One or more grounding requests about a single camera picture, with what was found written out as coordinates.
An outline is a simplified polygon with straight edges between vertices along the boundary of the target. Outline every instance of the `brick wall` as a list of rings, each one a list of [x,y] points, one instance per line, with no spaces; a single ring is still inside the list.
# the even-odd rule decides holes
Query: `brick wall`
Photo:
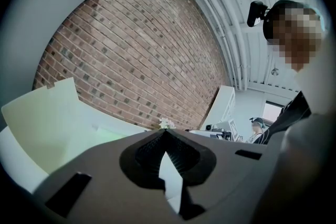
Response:
[[[79,99],[127,122],[196,128],[224,67],[194,0],[86,0],[58,28],[34,88],[74,77]]]

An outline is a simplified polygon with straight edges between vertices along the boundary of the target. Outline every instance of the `gray wall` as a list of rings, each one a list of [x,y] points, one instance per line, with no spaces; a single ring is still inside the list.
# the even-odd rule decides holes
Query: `gray wall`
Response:
[[[0,26],[0,108],[32,90],[49,40],[83,1],[12,0]],[[1,114],[0,131],[5,126]]]

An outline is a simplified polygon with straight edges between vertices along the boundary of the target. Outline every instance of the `window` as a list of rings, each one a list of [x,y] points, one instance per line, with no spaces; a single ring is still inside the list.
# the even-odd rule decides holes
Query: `window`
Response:
[[[284,107],[283,105],[266,101],[262,117],[265,121],[265,125],[271,125],[272,123],[274,123],[283,107]]]

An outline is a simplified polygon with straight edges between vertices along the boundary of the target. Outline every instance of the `dark clothing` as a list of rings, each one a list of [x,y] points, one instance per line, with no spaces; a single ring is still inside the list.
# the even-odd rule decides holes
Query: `dark clothing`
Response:
[[[311,114],[308,103],[302,92],[281,109],[277,120],[263,133],[261,137],[254,141],[254,144],[267,145],[273,134],[287,130],[289,126],[301,119],[307,118]]]

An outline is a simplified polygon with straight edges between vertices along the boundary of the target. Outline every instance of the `gray panel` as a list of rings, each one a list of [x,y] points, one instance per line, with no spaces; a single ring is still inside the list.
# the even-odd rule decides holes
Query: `gray panel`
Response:
[[[12,0],[0,29],[0,107],[32,90],[41,56],[84,0]],[[0,116],[0,130],[6,126]]]

